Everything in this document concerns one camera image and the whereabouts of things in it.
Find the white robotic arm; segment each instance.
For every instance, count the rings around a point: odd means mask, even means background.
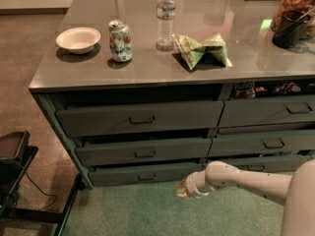
[[[239,187],[284,206],[282,236],[315,235],[315,160],[292,176],[239,170],[213,161],[182,180],[177,196],[200,199],[211,191]]]

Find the black cup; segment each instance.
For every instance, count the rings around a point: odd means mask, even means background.
[[[280,48],[292,48],[300,39],[310,20],[309,15],[298,11],[285,11],[276,28],[273,43]]]

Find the white bowl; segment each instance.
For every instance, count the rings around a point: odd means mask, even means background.
[[[73,28],[63,31],[56,43],[75,54],[85,54],[93,50],[100,40],[100,33],[92,28]]]

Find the concrete floor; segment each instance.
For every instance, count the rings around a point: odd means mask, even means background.
[[[77,170],[29,93],[28,86],[63,15],[0,16],[0,135],[28,130],[39,148],[29,175],[62,210]],[[175,182],[95,188],[80,192],[64,235],[276,236],[283,208],[238,189],[202,200],[179,199]],[[24,178],[18,207],[51,203]],[[53,226],[0,219],[0,235],[53,235]]]

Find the bottle label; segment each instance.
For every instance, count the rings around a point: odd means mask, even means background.
[[[172,20],[175,17],[175,7],[169,7],[169,4],[157,5],[157,17],[161,20]]]

